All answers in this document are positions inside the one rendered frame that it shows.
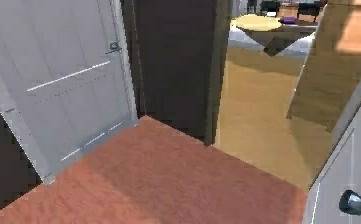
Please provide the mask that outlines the white panelled room door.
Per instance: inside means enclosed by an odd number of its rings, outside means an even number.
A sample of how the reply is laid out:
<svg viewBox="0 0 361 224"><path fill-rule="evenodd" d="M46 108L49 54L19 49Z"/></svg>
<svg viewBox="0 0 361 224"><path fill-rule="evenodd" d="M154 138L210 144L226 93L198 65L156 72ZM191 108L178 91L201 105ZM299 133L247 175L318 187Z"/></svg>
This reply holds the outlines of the white panelled room door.
<svg viewBox="0 0 361 224"><path fill-rule="evenodd" d="M0 0L0 114L45 184L136 125L120 0Z"/></svg>

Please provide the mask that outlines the yellow round cloth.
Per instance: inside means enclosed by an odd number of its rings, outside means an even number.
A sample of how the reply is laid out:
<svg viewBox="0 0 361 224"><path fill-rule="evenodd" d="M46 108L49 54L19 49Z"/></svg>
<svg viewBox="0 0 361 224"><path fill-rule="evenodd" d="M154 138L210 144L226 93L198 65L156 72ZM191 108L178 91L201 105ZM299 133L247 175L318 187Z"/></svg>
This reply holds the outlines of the yellow round cloth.
<svg viewBox="0 0 361 224"><path fill-rule="evenodd" d="M244 31L270 31L282 26L278 18L248 14L231 20L230 26Z"/></svg>

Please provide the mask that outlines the grey table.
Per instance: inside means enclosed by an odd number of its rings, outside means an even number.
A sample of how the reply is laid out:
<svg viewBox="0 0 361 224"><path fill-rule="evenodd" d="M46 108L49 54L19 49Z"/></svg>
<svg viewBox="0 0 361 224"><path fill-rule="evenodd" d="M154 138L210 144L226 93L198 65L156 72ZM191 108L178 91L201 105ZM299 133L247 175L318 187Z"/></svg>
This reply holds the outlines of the grey table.
<svg viewBox="0 0 361 224"><path fill-rule="evenodd" d="M263 47L263 51L269 56L275 56L296 41L311 36L317 29L317 25L282 24L281 27L270 31L242 31L249 39Z"/></svg>

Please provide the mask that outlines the black chair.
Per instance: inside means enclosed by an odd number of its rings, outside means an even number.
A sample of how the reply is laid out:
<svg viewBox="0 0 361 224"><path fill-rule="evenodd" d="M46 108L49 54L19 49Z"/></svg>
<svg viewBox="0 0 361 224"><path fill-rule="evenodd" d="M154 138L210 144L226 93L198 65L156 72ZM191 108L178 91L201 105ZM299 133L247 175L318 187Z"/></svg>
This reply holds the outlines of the black chair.
<svg viewBox="0 0 361 224"><path fill-rule="evenodd" d="M267 17L276 17L281 3L278 0L263 0L260 3L260 14Z"/></svg>
<svg viewBox="0 0 361 224"><path fill-rule="evenodd" d="M321 8L322 3L320 1L301 2L297 7L296 18L299 19L301 15L309 15L313 17L313 21L316 21Z"/></svg>

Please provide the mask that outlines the black round door knob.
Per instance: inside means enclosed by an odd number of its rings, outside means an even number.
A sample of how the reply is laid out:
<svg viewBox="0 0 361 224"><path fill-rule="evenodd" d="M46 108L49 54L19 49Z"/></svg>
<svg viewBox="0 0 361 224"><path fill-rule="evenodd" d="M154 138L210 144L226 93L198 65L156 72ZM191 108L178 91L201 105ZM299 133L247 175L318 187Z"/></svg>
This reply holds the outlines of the black round door knob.
<svg viewBox="0 0 361 224"><path fill-rule="evenodd" d="M339 200L339 210L348 215L361 216L361 196L352 190L345 190Z"/></svg>

